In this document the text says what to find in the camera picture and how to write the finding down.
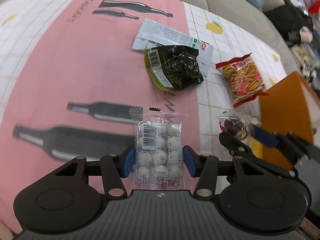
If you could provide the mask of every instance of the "red snack bag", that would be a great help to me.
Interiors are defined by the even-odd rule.
[[[230,79],[234,107],[253,101],[257,96],[268,95],[251,54],[217,63],[216,68],[221,69],[222,73]]]

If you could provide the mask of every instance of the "clear plastic bag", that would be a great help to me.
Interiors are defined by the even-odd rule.
[[[131,108],[136,123],[135,187],[151,190],[184,189],[182,155],[183,114]]]
[[[246,114],[240,114],[234,110],[226,111],[219,117],[221,131],[231,133],[244,144],[250,144],[250,138],[254,137],[252,123]]]

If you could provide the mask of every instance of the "candy package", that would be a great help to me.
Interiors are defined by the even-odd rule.
[[[131,108],[136,124],[135,187],[184,189],[182,120],[186,115]]]
[[[183,90],[203,81],[197,56],[199,52],[184,45],[161,46],[145,52],[146,70],[155,85],[165,91]]]
[[[230,79],[234,107],[253,101],[257,96],[268,95],[251,54],[235,57],[227,62],[217,63],[216,68]]]
[[[250,144],[250,138],[254,135],[254,129],[250,119],[245,114],[229,110],[219,117],[220,129],[229,132],[244,144]]]

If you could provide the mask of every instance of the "white tile pattern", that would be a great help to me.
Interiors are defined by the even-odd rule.
[[[73,0],[8,0],[0,5],[0,123],[31,52]],[[5,20],[15,15],[10,21]]]
[[[218,117],[233,108],[233,98],[229,81],[216,70],[215,64],[252,53],[267,88],[281,81],[287,74],[279,54],[251,33],[193,5],[184,3],[184,7],[190,35],[214,46],[208,76],[197,88],[201,152],[213,154],[220,160],[231,160],[228,151],[219,143],[218,135],[221,130]],[[220,24],[222,34],[206,29],[206,24],[212,21]]]

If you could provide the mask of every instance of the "pretzel stick snack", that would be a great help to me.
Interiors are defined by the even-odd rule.
[[[259,70],[250,55],[216,64],[216,68],[230,79],[234,107],[253,101],[257,96],[268,95]]]

